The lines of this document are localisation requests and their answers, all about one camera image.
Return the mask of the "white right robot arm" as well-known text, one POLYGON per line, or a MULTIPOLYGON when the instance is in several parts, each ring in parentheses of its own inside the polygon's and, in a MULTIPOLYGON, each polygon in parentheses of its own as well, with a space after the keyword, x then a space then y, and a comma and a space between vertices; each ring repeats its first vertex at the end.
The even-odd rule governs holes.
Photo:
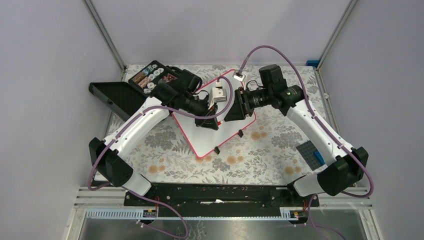
POLYGON ((244 120, 259 107, 271 105, 294 122, 309 138, 327 166, 323 171, 301 177, 287 191, 287 201, 301 205, 307 196, 326 193, 336 196, 364 176, 369 154, 343 140, 329 124, 321 119, 312 103, 298 85, 288 86, 281 68, 276 64, 259 69, 262 86, 256 90, 239 87, 234 91, 234 102, 224 120, 244 120))

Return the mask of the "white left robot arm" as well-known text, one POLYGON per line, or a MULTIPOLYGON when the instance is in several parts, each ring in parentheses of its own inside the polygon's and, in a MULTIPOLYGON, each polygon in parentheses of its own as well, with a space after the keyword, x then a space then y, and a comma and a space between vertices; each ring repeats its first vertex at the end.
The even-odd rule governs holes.
POLYGON ((108 185, 123 188, 136 194, 144 206, 152 204, 155 192, 151 182, 126 163, 126 158, 137 143, 170 113, 177 113, 194 119, 195 124, 212 123, 217 128, 215 103, 210 104, 213 95, 199 98, 196 93, 202 80, 197 75, 182 70, 172 73, 167 79, 155 77, 141 90, 147 90, 147 98, 141 107, 115 132, 103 140, 93 138, 89 143, 92 169, 87 187, 96 191, 108 185))

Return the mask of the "pink framed whiteboard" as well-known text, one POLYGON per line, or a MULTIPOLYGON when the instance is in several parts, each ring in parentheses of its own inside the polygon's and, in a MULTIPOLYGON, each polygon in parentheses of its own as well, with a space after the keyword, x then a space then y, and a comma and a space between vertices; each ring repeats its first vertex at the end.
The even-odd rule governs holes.
MULTIPOLYGON (((239 87, 244 87, 244 84, 241 81, 233 78, 235 71, 235 69, 231 69, 222 74, 230 80, 234 90, 238 89, 239 87)), ((207 96, 207 94, 202 90, 209 92, 212 87, 215 87, 215 83, 216 79, 205 83, 196 93, 199 93, 199 97, 203 99, 207 96)), ((239 137, 239 130, 244 132, 248 126, 256 121, 256 113, 253 113, 252 116, 247 116, 244 120, 229 122, 224 121, 224 117, 229 110, 230 109, 227 109, 224 114, 217 117, 217 121, 220 123, 218 125, 218 130, 200 126, 197 127, 195 126, 195 119, 186 117, 179 113, 172 113, 172 116, 181 129, 194 154, 198 158, 203 158, 211 152, 214 152, 216 147, 220 147, 223 143, 227 142, 232 137, 239 137)))

